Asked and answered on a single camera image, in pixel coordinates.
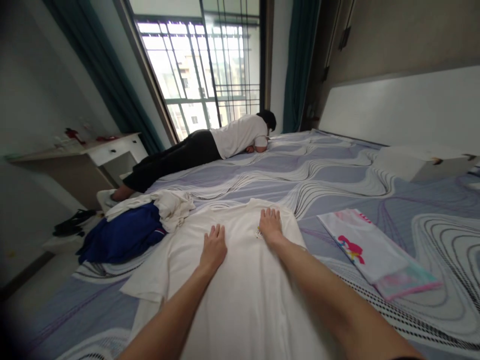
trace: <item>black pants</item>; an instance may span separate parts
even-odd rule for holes
[[[123,179],[130,189],[144,193],[157,179],[221,159],[210,130],[197,130],[171,148],[147,156]]]

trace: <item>bed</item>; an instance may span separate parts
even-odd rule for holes
[[[469,187],[480,178],[408,183],[371,166],[378,149],[319,130],[279,135],[267,152],[172,174],[148,191],[189,191],[196,210],[250,198],[288,206],[308,250],[428,359],[480,359],[480,191]],[[359,209],[444,286],[384,301],[316,217],[346,208]],[[115,358],[138,306],[119,289],[151,252],[121,265],[81,265],[39,312],[25,349],[44,359]]]

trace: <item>black hair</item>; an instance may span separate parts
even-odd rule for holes
[[[275,119],[273,112],[270,110],[262,110],[256,114],[263,119],[269,129],[275,131],[275,128],[277,127],[277,120]]]

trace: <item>metal grille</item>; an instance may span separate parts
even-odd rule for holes
[[[260,110],[259,20],[221,16],[135,19],[181,140]]]

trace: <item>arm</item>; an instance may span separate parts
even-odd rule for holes
[[[263,152],[267,151],[267,147],[266,147],[266,146],[254,146],[254,148],[255,148],[255,151],[256,151],[257,153],[263,153]]]
[[[257,136],[255,138],[253,148],[257,153],[263,153],[267,151],[267,147],[269,145],[269,141],[266,136]]]
[[[347,359],[423,359],[366,300],[303,247],[283,236],[279,211],[261,211],[260,231],[310,308],[339,341]]]
[[[198,267],[118,359],[180,358],[200,300],[226,255],[225,227],[212,226],[210,235],[204,235]]]

